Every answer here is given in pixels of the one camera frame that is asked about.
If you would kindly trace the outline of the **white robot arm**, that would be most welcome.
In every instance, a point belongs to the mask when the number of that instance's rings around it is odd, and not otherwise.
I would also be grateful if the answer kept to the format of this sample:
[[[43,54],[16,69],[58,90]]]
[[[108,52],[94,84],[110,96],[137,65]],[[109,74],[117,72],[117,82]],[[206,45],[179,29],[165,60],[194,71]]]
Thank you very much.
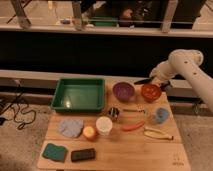
[[[150,77],[163,83],[177,74],[181,75],[213,113],[213,78],[200,69],[203,60],[199,50],[177,49],[169,54],[166,61],[152,69]]]

